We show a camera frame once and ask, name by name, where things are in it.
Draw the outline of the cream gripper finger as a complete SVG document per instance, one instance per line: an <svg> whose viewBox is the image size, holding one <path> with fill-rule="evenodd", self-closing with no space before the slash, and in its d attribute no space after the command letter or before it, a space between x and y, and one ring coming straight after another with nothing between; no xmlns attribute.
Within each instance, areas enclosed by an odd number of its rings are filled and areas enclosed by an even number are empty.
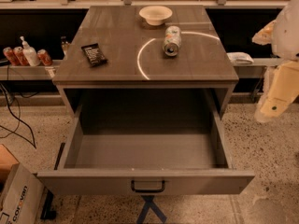
<svg viewBox="0 0 299 224"><path fill-rule="evenodd" d="M261 123L279 117L299 96L299 62L287 61L264 73L263 95L254 118Z"/></svg>
<svg viewBox="0 0 299 224"><path fill-rule="evenodd" d="M270 21L267 23L263 29L253 36L252 42L262 46L271 44L273 41L273 30L275 24L276 21Z"/></svg>

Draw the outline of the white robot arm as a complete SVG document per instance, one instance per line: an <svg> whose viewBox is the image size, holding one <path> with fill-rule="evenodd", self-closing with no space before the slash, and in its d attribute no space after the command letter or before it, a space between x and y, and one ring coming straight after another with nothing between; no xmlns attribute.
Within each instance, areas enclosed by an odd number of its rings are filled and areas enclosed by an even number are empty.
<svg viewBox="0 0 299 224"><path fill-rule="evenodd" d="M280 116L299 96L299 0L291 0L263 29L254 35L256 44L270 44L283 62L267 68L254 118L261 123Z"/></svg>

